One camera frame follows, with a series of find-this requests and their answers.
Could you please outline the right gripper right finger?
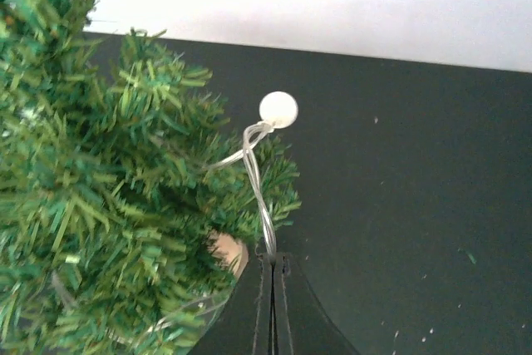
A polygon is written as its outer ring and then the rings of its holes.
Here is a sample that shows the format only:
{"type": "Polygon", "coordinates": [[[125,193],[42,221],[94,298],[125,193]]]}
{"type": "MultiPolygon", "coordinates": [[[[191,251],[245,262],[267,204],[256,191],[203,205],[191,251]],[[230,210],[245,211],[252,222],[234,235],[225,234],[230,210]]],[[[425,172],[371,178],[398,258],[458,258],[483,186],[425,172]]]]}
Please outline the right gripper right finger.
{"type": "Polygon", "coordinates": [[[273,354],[358,353],[327,315],[291,254],[277,254],[273,267],[272,300],[273,354]]]}

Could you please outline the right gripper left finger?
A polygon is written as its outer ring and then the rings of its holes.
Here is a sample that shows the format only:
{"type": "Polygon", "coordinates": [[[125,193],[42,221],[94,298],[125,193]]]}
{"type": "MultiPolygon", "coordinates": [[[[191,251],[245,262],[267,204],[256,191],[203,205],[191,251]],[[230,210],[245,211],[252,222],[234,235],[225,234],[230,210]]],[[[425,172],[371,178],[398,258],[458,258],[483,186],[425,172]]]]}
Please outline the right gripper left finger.
{"type": "Polygon", "coordinates": [[[214,323],[190,351],[259,355],[271,350],[272,269],[266,254],[250,259],[214,323]]]}

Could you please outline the small green christmas tree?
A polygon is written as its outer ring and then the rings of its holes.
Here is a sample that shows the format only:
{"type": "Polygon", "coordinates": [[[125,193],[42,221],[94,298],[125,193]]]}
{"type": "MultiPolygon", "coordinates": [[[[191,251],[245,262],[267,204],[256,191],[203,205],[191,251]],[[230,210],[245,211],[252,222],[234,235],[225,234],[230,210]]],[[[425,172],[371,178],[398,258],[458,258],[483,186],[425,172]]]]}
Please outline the small green christmas tree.
{"type": "Polygon", "coordinates": [[[187,354],[236,280],[217,240],[286,225],[297,167],[157,36],[102,75],[95,5],[1,0],[1,351],[187,354]]]}

